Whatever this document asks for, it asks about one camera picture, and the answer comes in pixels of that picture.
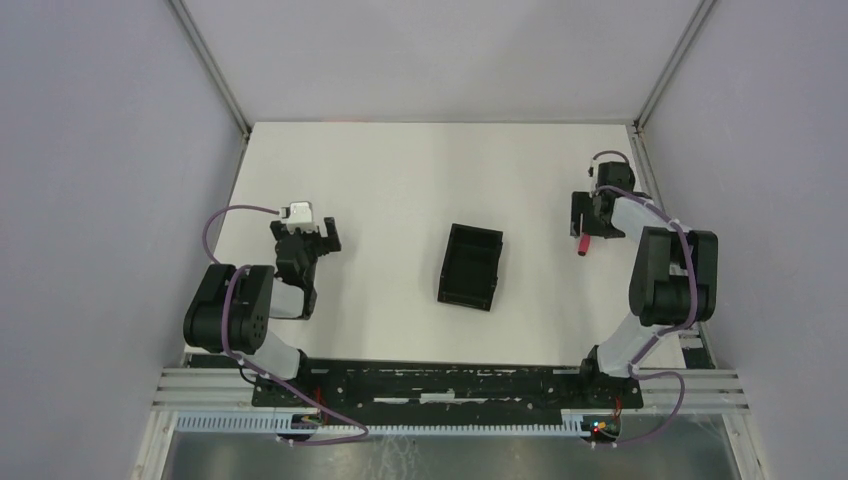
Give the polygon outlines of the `red handled screwdriver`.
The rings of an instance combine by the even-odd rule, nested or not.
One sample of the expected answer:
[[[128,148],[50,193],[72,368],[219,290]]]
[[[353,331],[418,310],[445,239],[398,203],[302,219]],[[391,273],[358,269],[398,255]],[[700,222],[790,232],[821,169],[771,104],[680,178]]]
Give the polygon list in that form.
[[[588,234],[583,233],[578,240],[577,253],[579,256],[584,257],[588,254],[588,251],[591,246],[592,237]]]

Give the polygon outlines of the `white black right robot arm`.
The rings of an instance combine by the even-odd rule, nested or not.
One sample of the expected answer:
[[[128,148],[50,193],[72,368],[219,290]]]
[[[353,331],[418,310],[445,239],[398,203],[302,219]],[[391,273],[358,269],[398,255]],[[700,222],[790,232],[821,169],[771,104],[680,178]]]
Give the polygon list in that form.
[[[594,346],[580,365],[577,392],[591,408],[612,401],[643,361],[668,336],[710,319],[715,311],[718,237],[672,218],[636,189],[628,161],[595,157],[590,191],[571,197],[571,234],[578,253],[594,238],[636,243],[629,286],[629,312],[611,336]]]

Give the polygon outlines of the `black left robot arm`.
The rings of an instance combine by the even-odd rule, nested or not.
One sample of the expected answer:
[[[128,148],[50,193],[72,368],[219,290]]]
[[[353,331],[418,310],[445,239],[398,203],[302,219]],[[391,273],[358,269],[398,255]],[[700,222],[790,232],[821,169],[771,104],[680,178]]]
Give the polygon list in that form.
[[[306,405],[314,381],[302,373],[306,354],[270,331],[272,320],[308,320],[317,300],[318,259],[342,249],[336,222],[290,229],[285,220],[270,224],[275,240],[273,265],[212,264],[184,318],[183,336],[190,347],[225,354],[268,378],[278,378],[275,392],[290,407]]]

